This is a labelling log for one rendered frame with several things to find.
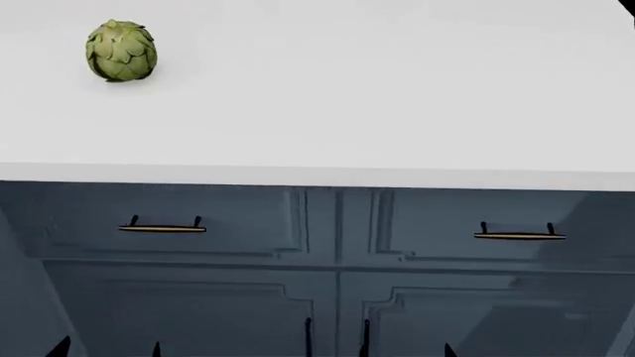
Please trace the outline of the blue drawer front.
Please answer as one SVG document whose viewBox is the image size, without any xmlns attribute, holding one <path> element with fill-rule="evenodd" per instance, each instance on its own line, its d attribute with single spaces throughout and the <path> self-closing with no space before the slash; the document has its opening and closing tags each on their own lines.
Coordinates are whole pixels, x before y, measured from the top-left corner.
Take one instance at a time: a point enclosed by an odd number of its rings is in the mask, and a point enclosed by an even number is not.
<svg viewBox="0 0 635 357">
<path fill-rule="evenodd" d="M 329 266 L 335 195 L 327 189 L 157 183 L 0 183 L 0 210 L 28 255 L 60 261 Z M 205 233 L 120 231 L 192 225 Z"/>
<path fill-rule="evenodd" d="M 487 240 L 545 231 L 566 240 Z M 635 192 L 514 189 L 348 189 L 340 261 L 394 270 L 635 273 Z"/>
</svg>

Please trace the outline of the blue cabinet with white top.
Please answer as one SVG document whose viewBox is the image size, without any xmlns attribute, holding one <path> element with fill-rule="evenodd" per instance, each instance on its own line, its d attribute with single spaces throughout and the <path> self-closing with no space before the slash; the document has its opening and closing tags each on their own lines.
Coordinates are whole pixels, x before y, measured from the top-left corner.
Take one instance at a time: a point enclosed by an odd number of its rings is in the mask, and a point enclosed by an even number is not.
<svg viewBox="0 0 635 357">
<path fill-rule="evenodd" d="M 158 63 L 107 82 L 85 42 L 145 26 Z M 635 0 L 0 0 L 0 183 L 327 189 L 334 261 L 60 261 L 0 210 L 0 357 L 88 357 L 49 262 L 343 273 L 348 189 L 635 192 Z"/>
</svg>

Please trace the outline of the green artichoke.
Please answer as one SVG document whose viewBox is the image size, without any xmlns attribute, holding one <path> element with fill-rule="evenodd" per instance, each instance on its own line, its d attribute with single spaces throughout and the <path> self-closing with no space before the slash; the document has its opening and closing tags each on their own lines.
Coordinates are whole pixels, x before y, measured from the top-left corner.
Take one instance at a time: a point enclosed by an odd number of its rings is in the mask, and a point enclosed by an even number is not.
<svg viewBox="0 0 635 357">
<path fill-rule="evenodd" d="M 107 82 L 145 79 L 158 63 L 154 38 L 145 26 L 117 20 L 90 33 L 85 58 L 90 70 Z"/>
</svg>

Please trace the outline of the blue cabinet door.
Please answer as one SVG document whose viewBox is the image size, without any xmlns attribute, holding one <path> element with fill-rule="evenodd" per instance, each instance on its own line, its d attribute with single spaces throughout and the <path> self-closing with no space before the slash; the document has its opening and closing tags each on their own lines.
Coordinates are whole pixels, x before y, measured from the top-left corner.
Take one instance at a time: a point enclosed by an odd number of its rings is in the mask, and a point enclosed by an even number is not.
<svg viewBox="0 0 635 357">
<path fill-rule="evenodd" d="M 343 273 L 336 351 L 354 357 L 635 357 L 635 276 Z"/>
<path fill-rule="evenodd" d="M 291 270 L 49 262 L 88 357 L 335 355 L 335 275 Z"/>
</svg>

